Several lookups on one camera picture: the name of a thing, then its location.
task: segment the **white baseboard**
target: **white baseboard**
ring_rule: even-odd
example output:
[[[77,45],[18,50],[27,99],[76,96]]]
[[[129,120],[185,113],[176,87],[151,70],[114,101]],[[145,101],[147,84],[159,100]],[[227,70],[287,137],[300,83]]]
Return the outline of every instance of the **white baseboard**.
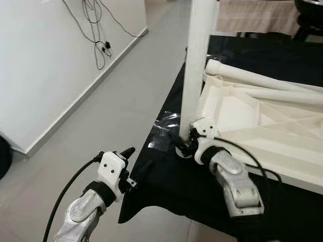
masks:
[[[139,35],[148,32],[148,27],[141,31]],[[33,156],[46,141],[59,129],[59,127],[74,113],[74,111],[91,95],[91,93],[103,82],[103,80],[109,75],[109,73],[118,65],[118,63],[130,52],[130,50],[140,41],[141,38],[135,38],[125,48],[123,52],[105,69],[105,71],[95,79],[86,90],[81,93],[71,105],[43,132],[41,136],[25,151],[19,150],[26,154],[28,157]]]

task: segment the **white pvc pipe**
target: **white pvc pipe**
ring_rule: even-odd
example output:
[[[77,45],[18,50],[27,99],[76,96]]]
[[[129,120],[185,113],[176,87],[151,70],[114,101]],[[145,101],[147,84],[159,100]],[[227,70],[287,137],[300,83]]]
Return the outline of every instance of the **white pvc pipe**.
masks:
[[[232,67],[226,64],[222,64],[218,60],[210,59],[206,65],[205,72],[208,75],[222,75],[237,80],[246,82],[246,84],[254,84],[261,87],[267,87],[277,90],[316,93],[315,91],[293,85],[291,83],[282,82],[280,80],[259,75],[253,72],[249,72],[243,69]]]
[[[216,0],[192,1],[180,125],[184,140],[188,140],[190,124],[196,120],[209,35],[217,19],[214,14],[218,14],[216,6]]]
[[[288,102],[306,103],[323,106],[323,94],[307,94],[303,92],[280,91],[259,88],[235,88],[251,97],[281,100]]]

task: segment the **black tablecloth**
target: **black tablecloth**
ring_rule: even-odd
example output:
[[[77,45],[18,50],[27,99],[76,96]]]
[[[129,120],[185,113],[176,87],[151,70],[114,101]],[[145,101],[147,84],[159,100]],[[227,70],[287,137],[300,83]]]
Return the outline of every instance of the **black tablecloth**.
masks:
[[[212,36],[208,53],[220,57],[222,63],[272,78],[316,86],[323,83],[321,44]],[[165,111],[180,113],[183,80],[184,65],[158,118]],[[119,222],[128,221],[144,207],[160,206],[235,236],[223,190],[205,167],[176,156],[173,143],[168,152],[148,148],[150,139],[151,134],[131,173],[141,181],[135,192],[124,197]],[[143,176],[148,163],[153,166]],[[250,177],[266,201],[263,177]],[[323,196],[287,184],[275,195],[277,182],[270,180],[270,184],[273,202],[265,217],[265,236],[281,241],[323,241]]]

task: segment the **beige fabric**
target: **beige fabric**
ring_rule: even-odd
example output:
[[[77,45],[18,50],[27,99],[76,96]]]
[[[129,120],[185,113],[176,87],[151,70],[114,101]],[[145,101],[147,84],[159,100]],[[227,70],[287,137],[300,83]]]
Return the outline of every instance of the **beige fabric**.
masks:
[[[293,0],[221,0],[217,31],[295,35],[298,15]]]

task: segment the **white wall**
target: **white wall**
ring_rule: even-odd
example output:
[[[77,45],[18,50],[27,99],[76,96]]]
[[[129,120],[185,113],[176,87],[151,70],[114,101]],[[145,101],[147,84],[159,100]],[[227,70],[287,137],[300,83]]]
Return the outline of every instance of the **white wall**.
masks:
[[[91,36],[81,0],[66,2]],[[146,28],[144,0],[103,2],[131,33]],[[61,0],[1,0],[0,22],[0,132],[23,152],[134,40],[103,9],[101,22],[113,58],[98,71],[93,44],[83,37]]]

